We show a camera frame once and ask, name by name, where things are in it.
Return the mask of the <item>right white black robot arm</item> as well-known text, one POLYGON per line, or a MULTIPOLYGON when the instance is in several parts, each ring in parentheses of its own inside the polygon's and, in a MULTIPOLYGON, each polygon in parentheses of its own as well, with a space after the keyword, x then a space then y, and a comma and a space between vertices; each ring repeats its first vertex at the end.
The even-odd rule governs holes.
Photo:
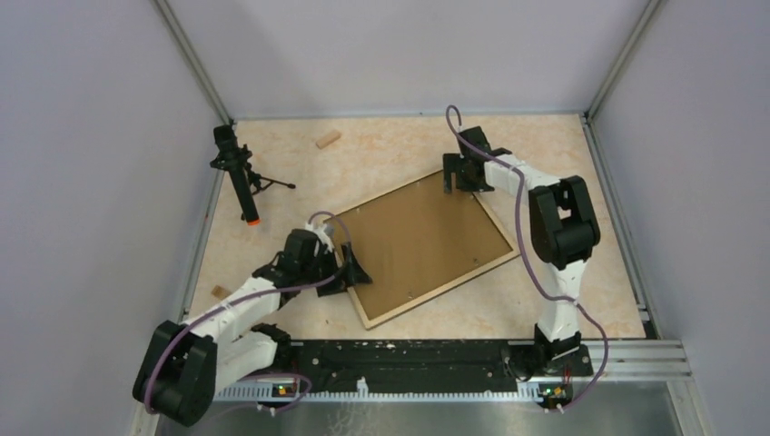
POLYGON ((579 350, 579 294, 587 262, 601 237, 585 180, 559 178, 518 159, 511 151, 489 145, 476 126, 455 131, 456 154, 444 154, 444 191, 469 193, 503 191, 514 196, 517 241, 523 241, 521 208, 528 208, 532 249, 545 278, 535 275, 526 253, 521 255, 547 306, 534 330, 532 361, 545 374, 556 374, 579 350))

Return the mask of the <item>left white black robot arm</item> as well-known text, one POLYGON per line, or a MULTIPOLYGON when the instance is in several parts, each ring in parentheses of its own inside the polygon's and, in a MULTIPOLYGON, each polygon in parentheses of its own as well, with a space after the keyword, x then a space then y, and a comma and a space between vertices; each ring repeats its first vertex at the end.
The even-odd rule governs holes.
POLYGON ((190 320, 154 329, 132 396, 148 413, 191 427, 222 389, 259 370, 275 376, 290 367, 284 332, 261 325, 262 318, 305 290, 326 296, 371 281, 351 239, 333 242, 326 224, 294 229, 230 296, 190 320))

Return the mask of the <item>small wooden cylinder block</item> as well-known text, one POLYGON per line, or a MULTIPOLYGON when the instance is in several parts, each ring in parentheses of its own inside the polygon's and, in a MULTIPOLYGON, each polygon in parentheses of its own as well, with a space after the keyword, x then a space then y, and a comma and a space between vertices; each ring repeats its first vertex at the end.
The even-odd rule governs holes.
POLYGON ((334 142, 340 140, 341 138, 341 132, 338 130, 332 130, 326 133, 324 136, 319 138, 315 144, 319 149, 324 149, 325 147, 333 144, 334 142))

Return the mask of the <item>small tan wooden block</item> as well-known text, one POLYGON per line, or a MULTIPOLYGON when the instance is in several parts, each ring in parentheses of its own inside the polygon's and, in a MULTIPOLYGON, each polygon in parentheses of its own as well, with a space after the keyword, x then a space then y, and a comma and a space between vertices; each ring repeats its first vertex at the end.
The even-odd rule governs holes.
POLYGON ((217 299, 218 301, 223 301, 226 298, 230 297, 232 295, 232 292, 220 285, 215 285, 211 290, 211 296, 217 299))

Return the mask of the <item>black mini tripod orange tip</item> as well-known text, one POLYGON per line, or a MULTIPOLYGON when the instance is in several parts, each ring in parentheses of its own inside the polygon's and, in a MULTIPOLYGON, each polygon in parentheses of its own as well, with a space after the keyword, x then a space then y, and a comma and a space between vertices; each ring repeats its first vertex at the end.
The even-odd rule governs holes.
POLYGON ((231 125, 217 126, 212 133, 218 153, 210 161, 211 168, 229 175, 237 200, 242 208, 242 220, 248 225, 259 224, 261 217, 254 197, 274 185, 284 186, 288 189, 295 189, 296 185, 256 173, 250 162, 252 151, 247 144, 239 145, 231 125))

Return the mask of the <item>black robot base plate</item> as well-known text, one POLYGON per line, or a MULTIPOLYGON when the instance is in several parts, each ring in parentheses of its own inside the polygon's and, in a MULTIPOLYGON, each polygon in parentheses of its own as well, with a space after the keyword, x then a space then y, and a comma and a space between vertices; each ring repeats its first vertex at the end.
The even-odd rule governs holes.
POLYGON ((524 382, 591 377, 587 347, 548 361, 532 342, 509 340, 307 340, 279 347, 264 373, 294 373, 313 393, 352 392, 365 381, 373 393, 513 392, 524 382))

